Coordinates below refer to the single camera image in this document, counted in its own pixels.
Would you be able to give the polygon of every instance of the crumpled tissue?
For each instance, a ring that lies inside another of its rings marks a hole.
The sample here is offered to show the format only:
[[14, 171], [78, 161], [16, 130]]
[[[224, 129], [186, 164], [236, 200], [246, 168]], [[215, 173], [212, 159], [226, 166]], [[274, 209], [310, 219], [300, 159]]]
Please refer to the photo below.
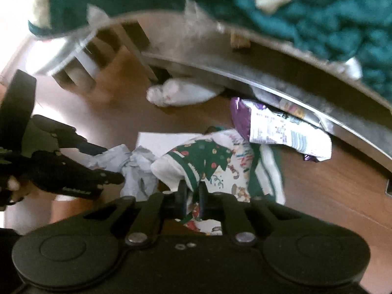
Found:
[[91, 157], [89, 168], [102, 168], [120, 172], [125, 178], [120, 196], [134, 196], [136, 201], [146, 201], [157, 190], [158, 179], [151, 172], [151, 164], [157, 157], [144, 147], [137, 147], [130, 152], [125, 145], [105, 151]]

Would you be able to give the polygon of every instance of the teal blanket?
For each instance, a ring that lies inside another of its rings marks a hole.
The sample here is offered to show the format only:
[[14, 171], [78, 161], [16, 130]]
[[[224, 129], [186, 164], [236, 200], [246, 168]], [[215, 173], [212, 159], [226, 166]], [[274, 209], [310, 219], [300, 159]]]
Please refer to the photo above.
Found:
[[[217, 20], [291, 41], [318, 58], [345, 61], [356, 56], [363, 82], [392, 102], [392, 0], [292, 0], [273, 15], [254, 0], [194, 0]], [[51, 29], [29, 23], [38, 36], [65, 35], [87, 26], [87, 5], [109, 16], [143, 10], [182, 11], [185, 0], [49, 0]]]

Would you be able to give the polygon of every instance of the bolt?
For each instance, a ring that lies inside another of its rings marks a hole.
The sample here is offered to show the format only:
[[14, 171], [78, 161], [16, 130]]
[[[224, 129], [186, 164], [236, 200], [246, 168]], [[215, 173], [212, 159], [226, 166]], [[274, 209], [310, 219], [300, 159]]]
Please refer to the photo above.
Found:
[[128, 235], [128, 241], [131, 245], [138, 245], [140, 243], [146, 242], [148, 239], [147, 235], [141, 232], [135, 232]]
[[187, 247], [185, 246], [185, 244], [176, 244], [175, 248], [177, 250], [185, 250]]
[[256, 236], [251, 232], [240, 232], [236, 234], [236, 240], [240, 243], [250, 243], [256, 239]]

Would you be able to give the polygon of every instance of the barcode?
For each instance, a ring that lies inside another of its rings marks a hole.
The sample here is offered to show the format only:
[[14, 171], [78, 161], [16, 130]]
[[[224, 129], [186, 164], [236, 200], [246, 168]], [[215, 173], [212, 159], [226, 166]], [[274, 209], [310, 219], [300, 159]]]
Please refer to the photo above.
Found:
[[304, 151], [306, 149], [306, 137], [299, 132], [291, 131], [291, 147]]

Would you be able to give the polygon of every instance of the floor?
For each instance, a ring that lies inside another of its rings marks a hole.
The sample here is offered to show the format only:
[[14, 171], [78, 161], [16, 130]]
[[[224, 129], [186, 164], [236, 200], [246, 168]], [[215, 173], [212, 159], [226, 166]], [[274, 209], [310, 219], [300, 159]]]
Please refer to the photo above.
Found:
[[[208, 126], [232, 126], [229, 98], [182, 108], [158, 108], [146, 100], [150, 85], [140, 66], [122, 49], [98, 77], [90, 96], [62, 90], [51, 77], [40, 77], [36, 112], [76, 127], [90, 142], [135, 146], [139, 131], [204, 132]], [[282, 149], [287, 206], [359, 233], [371, 248], [362, 285], [373, 294], [392, 291], [392, 198], [385, 196], [387, 177], [374, 163], [334, 140], [332, 159], [302, 161]], [[115, 197], [117, 190], [110, 197]], [[41, 193], [9, 207], [6, 223], [21, 233], [46, 224], [53, 197]]]

